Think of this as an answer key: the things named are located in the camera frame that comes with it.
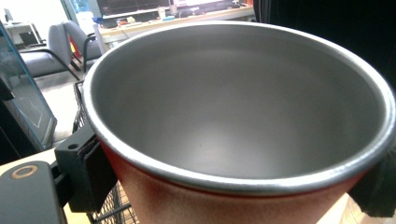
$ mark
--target black plastic bracket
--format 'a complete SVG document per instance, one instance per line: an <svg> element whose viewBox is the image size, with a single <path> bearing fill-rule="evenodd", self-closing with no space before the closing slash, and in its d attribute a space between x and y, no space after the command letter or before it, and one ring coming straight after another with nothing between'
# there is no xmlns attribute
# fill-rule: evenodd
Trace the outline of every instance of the black plastic bracket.
<svg viewBox="0 0 396 224"><path fill-rule="evenodd" d="M62 174L70 176L73 212L99 212L117 177L103 152L95 133L85 124L55 149Z"/></svg>

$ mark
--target desk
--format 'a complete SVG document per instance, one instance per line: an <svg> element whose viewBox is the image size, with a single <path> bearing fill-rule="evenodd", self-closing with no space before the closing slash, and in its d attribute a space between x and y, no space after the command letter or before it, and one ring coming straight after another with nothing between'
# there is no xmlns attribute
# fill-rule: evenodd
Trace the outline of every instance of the desk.
<svg viewBox="0 0 396 224"><path fill-rule="evenodd" d="M55 161L55 154L53 149L37 153L33 156L14 161L5 165L0 166L0 175L11 169L18 164L28 161L46 161L52 163ZM69 224L89 224L89 220L84 213L72 213L68 204L64 208L66 213L67 221ZM337 203L329 210L329 212L318 222L318 224L328 223L343 223L343 224L374 224L374 223L396 223L395 218L371 218L364 215L359 207L349 198L347 194L344 194Z"/></svg>
<svg viewBox="0 0 396 224"><path fill-rule="evenodd" d="M106 49L111 49L117 42L131 38L135 35L141 34L148 30L165 27L168 25L182 24L192 21L228 21L228 20L239 20L247 21L248 18L254 17L253 7L240 7L232 8L221 11L208 12L205 15L189 16L187 18L174 19L172 21L151 21L143 22L136 26L130 26L125 28L113 28L113 29L99 29L100 35L103 39Z"/></svg>
<svg viewBox="0 0 396 224"><path fill-rule="evenodd" d="M21 22L17 24L5 24L4 27L7 30L8 35L11 37L12 42L18 45L24 45L23 40L21 39L20 34L31 32L35 36L35 40L37 44L40 43L41 37L38 34L35 25L31 22Z"/></svg>

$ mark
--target metal rim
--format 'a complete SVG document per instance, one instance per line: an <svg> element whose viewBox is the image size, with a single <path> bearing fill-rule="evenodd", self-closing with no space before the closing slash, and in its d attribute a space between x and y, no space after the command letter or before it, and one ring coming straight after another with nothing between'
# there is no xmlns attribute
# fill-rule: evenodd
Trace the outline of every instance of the metal rim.
<svg viewBox="0 0 396 224"><path fill-rule="evenodd" d="M277 179L239 179L227 178L214 175L203 175L188 170L180 169L172 165L156 161L137 150L127 146L117 136L111 132L106 125L101 121L98 113L95 110L94 102L92 101L92 90L95 88L98 77L95 71L100 69L107 57L112 57L117 54L118 48L123 45L133 44L136 39L142 38L145 35L155 35L159 32L166 32L172 29L179 29L186 26L200 26L200 25L250 25L261 28L274 29L279 32L299 35L308 38L312 41L319 42L327 48L331 48L346 59L348 59L355 66L358 66L365 75L363 78L373 88L380 99L383 106L384 118L381 128L376 137L370 144L363 148L359 153L349 158L346 161L339 162L332 167L325 170L315 171L306 175L299 175L289 178ZM376 162L378 162L385 154L386 148L393 141L395 134L395 101L393 93L386 83L386 81L374 70L374 68L365 62L357 55L350 51L335 45L332 42L319 38L317 36L309 35L303 32L295 31L288 28L278 27L274 25L246 23L238 21L211 21L211 22L195 22L190 24L175 25L154 31L145 32L137 35L123 44L107 52L99 61L91 68L84 83L84 106L89 115L89 121L95 129L98 137L104 141L112 150L130 162L133 166L138 167L150 174L162 177L182 186L187 186L194 189L203 189L220 193L231 193L237 195L286 195L293 193L308 192L311 190L329 187L347 180L355 175L358 175Z"/></svg>

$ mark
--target white wall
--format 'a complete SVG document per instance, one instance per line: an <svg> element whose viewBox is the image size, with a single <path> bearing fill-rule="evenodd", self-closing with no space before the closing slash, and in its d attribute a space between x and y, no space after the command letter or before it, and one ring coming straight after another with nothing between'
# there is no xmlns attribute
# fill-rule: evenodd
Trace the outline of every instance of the white wall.
<svg viewBox="0 0 396 224"><path fill-rule="evenodd" d="M45 39L52 24L67 20L60 0L1 0L1 21L5 21L3 8L9 9L14 21L34 23L41 37Z"/></svg>

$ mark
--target wire basket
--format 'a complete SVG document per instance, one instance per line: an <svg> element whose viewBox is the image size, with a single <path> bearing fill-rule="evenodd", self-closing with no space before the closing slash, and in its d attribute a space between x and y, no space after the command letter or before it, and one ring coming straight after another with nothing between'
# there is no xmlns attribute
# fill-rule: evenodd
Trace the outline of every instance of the wire basket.
<svg viewBox="0 0 396 224"><path fill-rule="evenodd" d="M83 82L79 81L74 84L78 112L73 123L73 133L88 122L87 115L82 107L81 92ZM117 182L116 186L108 193L101 211L99 213L87 213L87 216L92 224L140 223L120 182Z"/></svg>

